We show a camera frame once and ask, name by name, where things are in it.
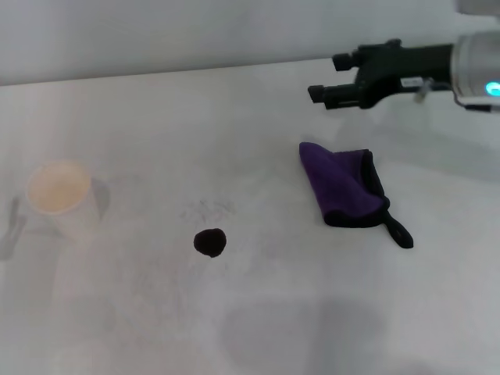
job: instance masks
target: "white wall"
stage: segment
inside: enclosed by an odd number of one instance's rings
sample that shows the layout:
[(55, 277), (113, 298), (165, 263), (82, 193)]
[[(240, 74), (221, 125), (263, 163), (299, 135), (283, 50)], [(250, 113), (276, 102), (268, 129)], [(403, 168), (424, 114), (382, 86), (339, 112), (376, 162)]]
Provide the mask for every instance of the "white wall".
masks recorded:
[(452, 0), (0, 0), (0, 84), (308, 59), (498, 27), (453, 9)]

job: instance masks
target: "purple cloth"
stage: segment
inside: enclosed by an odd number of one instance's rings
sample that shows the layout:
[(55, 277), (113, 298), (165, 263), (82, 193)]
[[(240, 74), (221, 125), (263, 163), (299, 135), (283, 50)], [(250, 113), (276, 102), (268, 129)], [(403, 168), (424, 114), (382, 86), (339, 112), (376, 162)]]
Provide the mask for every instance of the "purple cloth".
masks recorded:
[(327, 225), (367, 228), (384, 224), (399, 246), (413, 247), (410, 233), (388, 212), (391, 203), (369, 150), (330, 152), (302, 142), (299, 154)]
[(333, 153), (314, 143), (302, 142), (299, 153), (324, 216), (338, 210), (359, 218), (384, 204), (381, 197), (368, 191), (361, 177), (365, 150)]

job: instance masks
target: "blue led light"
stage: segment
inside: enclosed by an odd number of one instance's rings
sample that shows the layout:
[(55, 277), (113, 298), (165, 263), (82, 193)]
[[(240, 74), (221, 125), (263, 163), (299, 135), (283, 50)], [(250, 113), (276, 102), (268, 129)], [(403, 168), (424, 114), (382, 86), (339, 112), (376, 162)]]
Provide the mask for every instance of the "blue led light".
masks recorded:
[(500, 96), (500, 83), (499, 82), (489, 82), (484, 86), (486, 92), (491, 96)]

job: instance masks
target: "dark stain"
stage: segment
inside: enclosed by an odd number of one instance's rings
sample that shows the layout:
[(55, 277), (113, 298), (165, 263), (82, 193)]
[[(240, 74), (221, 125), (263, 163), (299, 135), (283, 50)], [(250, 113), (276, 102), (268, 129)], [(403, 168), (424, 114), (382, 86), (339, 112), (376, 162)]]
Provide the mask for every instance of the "dark stain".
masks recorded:
[(226, 234), (219, 228), (206, 229), (195, 235), (195, 249), (216, 258), (226, 247)]

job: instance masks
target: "smudge mark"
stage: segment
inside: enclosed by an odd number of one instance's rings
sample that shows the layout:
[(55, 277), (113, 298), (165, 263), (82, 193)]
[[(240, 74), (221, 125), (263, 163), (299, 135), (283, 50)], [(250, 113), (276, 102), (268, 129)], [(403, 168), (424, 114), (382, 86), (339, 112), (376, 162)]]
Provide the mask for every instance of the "smudge mark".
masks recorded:
[(219, 228), (202, 230), (195, 235), (195, 249), (210, 258), (216, 258), (226, 247), (226, 234)]

